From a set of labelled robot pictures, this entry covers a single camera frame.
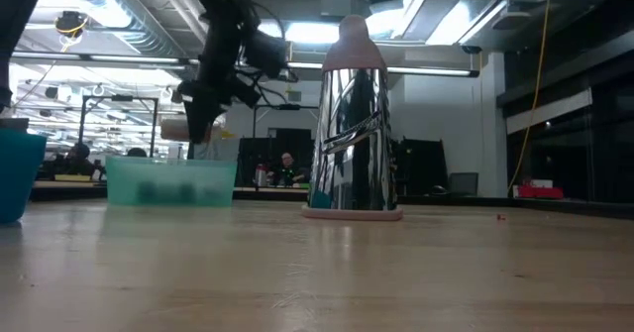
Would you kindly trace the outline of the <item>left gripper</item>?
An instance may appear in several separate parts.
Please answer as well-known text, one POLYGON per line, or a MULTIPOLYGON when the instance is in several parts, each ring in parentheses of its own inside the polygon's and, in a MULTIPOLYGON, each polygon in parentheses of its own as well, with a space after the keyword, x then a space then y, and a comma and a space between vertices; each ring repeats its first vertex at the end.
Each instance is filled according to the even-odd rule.
POLYGON ((189 141, 202 143, 207 130, 237 98, 254 107, 261 96, 238 78, 236 62, 243 36, 235 23, 214 23, 199 55, 194 79, 183 80, 177 92, 183 96, 189 141))

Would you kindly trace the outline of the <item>pink metal box grater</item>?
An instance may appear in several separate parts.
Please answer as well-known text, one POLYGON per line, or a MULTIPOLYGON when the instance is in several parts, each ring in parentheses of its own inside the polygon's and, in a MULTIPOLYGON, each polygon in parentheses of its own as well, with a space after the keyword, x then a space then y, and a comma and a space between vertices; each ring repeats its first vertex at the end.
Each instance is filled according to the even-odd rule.
POLYGON ((322 64, 306 218, 398 221, 387 68, 366 20, 349 15, 322 64))

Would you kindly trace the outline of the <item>large dark blue bin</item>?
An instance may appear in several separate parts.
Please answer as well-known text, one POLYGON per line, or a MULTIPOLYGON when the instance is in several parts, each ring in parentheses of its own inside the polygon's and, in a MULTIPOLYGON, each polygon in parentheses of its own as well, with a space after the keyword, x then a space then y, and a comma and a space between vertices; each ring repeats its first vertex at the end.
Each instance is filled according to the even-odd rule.
POLYGON ((0 129, 0 224, 23 216, 46 143, 43 136, 0 129))

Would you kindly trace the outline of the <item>teal translucent plastic bin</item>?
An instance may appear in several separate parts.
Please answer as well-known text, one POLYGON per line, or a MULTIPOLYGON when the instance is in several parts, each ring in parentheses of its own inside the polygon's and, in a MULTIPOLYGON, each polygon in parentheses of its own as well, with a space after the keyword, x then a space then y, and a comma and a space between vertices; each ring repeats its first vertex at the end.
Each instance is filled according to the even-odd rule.
POLYGON ((232 205, 237 164, 226 161, 109 157, 107 200, 116 206, 232 205))

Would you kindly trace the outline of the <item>black background panel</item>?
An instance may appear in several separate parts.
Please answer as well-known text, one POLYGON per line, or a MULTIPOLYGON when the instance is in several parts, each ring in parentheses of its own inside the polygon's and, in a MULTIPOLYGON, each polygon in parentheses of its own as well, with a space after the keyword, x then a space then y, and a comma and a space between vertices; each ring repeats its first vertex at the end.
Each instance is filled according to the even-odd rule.
POLYGON ((397 143, 395 164, 399 195, 428 195, 436 186, 448 187, 442 141, 403 139, 397 143))

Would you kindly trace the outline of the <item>long ceiling light bar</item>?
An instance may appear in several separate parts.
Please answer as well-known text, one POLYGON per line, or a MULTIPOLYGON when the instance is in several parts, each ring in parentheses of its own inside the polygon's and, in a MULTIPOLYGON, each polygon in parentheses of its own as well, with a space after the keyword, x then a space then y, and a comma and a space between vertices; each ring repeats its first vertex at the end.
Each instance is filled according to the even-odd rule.
MULTIPOLYGON (((138 55, 93 55, 93 54, 67 54, 53 52, 13 52, 11 60, 14 62, 44 63, 55 60, 63 63, 67 62, 92 62, 109 63, 116 65, 136 65, 142 68, 160 69, 184 69, 186 66, 197 66, 199 60, 196 58, 179 57, 155 57, 138 55)), ((446 77, 478 77, 479 70, 475 69, 454 69, 454 68, 434 68, 434 67, 412 67, 412 66, 389 66, 387 72, 390 74, 405 75, 425 75, 425 76, 446 76, 446 77)))

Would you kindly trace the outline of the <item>red background box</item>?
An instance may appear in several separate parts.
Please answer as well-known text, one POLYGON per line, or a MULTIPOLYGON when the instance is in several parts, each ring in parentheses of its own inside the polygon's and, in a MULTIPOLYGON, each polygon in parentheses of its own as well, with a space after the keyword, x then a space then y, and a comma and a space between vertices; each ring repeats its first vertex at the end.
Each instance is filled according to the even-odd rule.
POLYGON ((563 199, 564 192, 550 179, 525 179, 513 186, 514 198, 563 199))

